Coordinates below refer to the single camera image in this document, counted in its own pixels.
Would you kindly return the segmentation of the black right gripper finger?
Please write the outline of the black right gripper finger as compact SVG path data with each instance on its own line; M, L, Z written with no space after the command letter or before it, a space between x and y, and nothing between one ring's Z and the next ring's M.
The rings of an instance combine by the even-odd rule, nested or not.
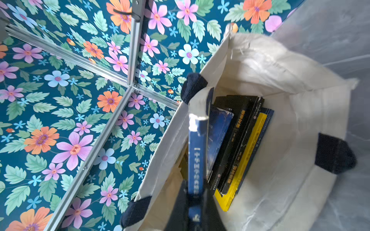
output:
M183 181L165 230L224 231L209 187L204 188L203 195L192 196L188 193L188 182Z

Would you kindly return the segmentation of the blue landscape cover book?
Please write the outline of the blue landscape cover book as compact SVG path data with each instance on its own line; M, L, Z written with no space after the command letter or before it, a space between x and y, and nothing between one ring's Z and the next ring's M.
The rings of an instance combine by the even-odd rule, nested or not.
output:
M219 150L234 114L211 105L207 142L206 174L210 179Z

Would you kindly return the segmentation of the black spine book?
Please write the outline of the black spine book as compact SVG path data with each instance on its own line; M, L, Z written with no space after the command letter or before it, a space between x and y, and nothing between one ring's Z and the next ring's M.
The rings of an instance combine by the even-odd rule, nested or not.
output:
M234 116L210 175L211 194L227 194L264 101L260 96L227 95L216 98L214 105L230 109Z

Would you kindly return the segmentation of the cream canvas tote bag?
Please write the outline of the cream canvas tote bag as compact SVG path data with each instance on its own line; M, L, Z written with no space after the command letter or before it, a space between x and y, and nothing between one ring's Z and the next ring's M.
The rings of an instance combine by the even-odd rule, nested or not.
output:
M271 37L234 33L223 41L201 75L215 96L262 96L274 111L239 193L220 212L229 231L308 231L320 214L347 143L351 91L345 80Z

